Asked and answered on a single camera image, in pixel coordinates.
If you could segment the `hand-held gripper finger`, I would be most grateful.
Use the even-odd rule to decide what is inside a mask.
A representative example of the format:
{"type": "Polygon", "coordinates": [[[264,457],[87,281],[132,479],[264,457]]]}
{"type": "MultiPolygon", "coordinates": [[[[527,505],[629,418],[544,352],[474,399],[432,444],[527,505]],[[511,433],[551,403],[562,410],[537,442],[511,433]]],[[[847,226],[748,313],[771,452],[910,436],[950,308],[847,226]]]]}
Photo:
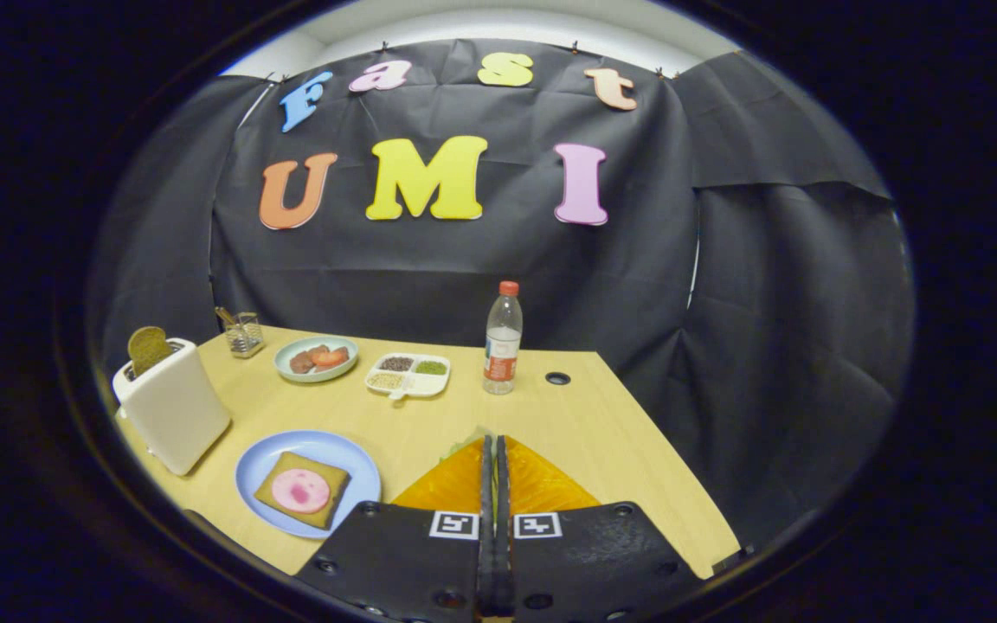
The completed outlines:
{"type": "Polygon", "coordinates": [[[368,622],[478,622],[494,557],[492,446],[483,435],[467,464],[478,509],[360,502],[294,580],[368,622]]]}
{"type": "Polygon", "coordinates": [[[641,622],[700,587],[639,504],[601,504],[510,435],[496,449],[496,604],[516,622],[641,622]]]}

